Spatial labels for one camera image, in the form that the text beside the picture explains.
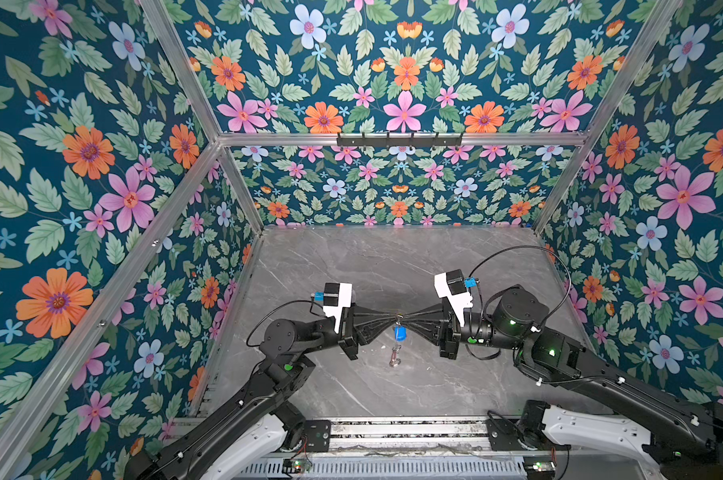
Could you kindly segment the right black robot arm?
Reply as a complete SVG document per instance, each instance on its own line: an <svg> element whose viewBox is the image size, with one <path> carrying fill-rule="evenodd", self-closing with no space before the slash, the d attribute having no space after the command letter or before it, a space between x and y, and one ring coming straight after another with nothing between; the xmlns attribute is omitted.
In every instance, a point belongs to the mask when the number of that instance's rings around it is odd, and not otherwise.
<svg viewBox="0 0 723 480"><path fill-rule="evenodd" d="M599 417L549 405L537 415L549 442L585 446L655 467L667 479L723 479L723 406L698 404L653 387L547 327L549 308L519 285L473 312L466 293L441 307L401 316L407 329L457 356L461 345L509 350L513 365L539 385L565 388L609 408Z"/></svg>

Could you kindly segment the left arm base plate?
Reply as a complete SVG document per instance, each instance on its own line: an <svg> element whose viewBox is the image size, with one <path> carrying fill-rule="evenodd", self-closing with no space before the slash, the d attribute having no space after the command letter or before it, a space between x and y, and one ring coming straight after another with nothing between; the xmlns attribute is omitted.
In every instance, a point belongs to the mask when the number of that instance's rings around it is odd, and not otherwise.
<svg viewBox="0 0 723 480"><path fill-rule="evenodd" d="M306 420L299 423L287 437L289 452L324 453L329 450L332 433L330 420Z"/></svg>

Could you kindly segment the silver keyring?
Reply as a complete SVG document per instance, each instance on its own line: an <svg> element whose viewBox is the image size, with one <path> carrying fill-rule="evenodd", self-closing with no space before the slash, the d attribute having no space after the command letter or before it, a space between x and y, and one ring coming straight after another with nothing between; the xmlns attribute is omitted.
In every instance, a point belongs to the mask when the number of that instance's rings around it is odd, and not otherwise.
<svg viewBox="0 0 723 480"><path fill-rule="evenodd" d="M403 320L397 320L395 323L393 323L393 329L395 329L395 326L400 325L403 326ZM401 365L401 358L399 358L399 352L401 352L401 348L403 348L403 342L397 343L395 341L395 345L391 347L391 359L389 359L389 366L391 368L397 368L399 365Z"/></svg>

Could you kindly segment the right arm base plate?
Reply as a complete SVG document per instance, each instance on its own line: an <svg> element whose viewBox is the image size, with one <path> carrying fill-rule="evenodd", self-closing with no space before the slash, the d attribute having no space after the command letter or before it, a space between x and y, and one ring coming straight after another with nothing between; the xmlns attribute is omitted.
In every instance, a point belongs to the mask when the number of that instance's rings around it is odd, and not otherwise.
<svg viewBox="0 0 723 480"><path fill-rule="evenodd" d="M487 418L487 438L493 451L537 451L541 442L527 434L511 420L497 416Z"/></svg>

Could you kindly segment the blue capped key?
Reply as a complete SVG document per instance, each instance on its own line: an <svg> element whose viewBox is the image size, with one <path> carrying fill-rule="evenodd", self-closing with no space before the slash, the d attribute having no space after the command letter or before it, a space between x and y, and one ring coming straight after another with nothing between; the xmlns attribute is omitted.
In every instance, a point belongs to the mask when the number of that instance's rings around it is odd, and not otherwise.
<svg viewBox="0 0 723 480"><path fill-rule="evenodd" d="M393 333L395 334L395 341L397 343L401 343L407 339L407 328L405 328L405 326L395 326Z"/></svg>

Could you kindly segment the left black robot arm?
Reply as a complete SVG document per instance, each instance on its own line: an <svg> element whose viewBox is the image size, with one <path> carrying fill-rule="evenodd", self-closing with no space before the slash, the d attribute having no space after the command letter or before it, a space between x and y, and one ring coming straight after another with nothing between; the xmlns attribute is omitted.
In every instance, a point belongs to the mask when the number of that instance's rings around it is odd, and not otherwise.
<svg viewBox="0 0 723 480"><path fill-rule="evenodd" d="M335 347L355 360L385 329L401 322L355 305L309 322L272 320L257 349L263 358L245 384L191 432L151 454L136 454L127 479L223 479L266 454L303 442L304 416L289 399L315 368L310 354Z"/></svg>

